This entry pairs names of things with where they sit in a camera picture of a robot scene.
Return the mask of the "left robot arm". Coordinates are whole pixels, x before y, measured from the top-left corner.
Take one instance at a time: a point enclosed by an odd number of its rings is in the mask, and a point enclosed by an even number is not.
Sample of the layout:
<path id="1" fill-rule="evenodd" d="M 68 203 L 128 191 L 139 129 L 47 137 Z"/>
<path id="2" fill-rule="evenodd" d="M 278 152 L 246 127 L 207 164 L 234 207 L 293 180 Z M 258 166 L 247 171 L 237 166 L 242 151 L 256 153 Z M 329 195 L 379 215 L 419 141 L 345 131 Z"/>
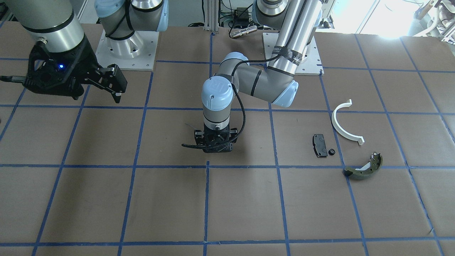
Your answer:
<path id="1" fill-rule="evenodd" d="M 203 130 L 194 131 L 195 145 L 205 153 L 232 151 L 233 144 L 246 124 L 246 113 L 240 129 L 230 128 L 232 101 L 244 108 L 239 93 L 247 94 L 277 106 L 289 107 L 298 90 L 296 71 L 322 15 L 321 0 L 256 0 L 252 19 L 279 30 L 271 57 L 250 60 L 244 54 L 231 52 L 220 63 L 218 71 L 203 83 Z M 252 63 L 265 63 L 264 69 Z"/>

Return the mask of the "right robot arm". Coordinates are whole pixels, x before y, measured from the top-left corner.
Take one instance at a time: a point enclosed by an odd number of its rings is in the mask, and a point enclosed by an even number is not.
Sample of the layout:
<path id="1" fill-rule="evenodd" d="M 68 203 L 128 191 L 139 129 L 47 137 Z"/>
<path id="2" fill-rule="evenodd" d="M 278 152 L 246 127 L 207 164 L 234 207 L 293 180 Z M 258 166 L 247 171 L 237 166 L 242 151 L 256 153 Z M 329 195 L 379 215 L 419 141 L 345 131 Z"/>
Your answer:
<path id="1" fill-rule="evenodd" d="M 6 0 L 5 4 L 35 44 L 25 76 L 1 76 L 44 95 L 84 94 L 83 85 L 107 91 L 119 103 L 127 80 L 117 64 L 103 67 L 68 0 Z M 96 0 L 96 14 L 115 57 L 130 58 L 143 51 L 138 31 L 166 31 L 167 0 Z"/>

